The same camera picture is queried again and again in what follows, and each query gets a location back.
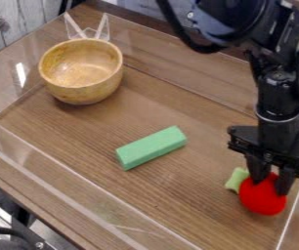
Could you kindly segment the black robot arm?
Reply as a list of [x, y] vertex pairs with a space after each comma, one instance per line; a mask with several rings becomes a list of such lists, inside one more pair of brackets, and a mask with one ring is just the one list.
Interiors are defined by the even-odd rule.
[[180, 40], [202, 54], [242, 47], [258, 85], [256, 126], [228, 128], [228, 147], [243, 153], [258, 185], [279, 168], [274, 190], [299, 178], [299, 9], [287, 0], [194, 0], [188, 19], [210, 43], [198, 43], [168, 0], [159, 9]]

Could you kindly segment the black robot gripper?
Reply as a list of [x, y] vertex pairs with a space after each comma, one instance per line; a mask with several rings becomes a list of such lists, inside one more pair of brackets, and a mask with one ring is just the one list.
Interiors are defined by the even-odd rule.
[[258, 126], [230, 126], [228, 148], [240, 152], [254, 184], [270, 175], [271, 166], [278, 166], [279, 176], [275, 191], [287, 195], [299, 176], [299, 120], [284, 124], [262, 121]]

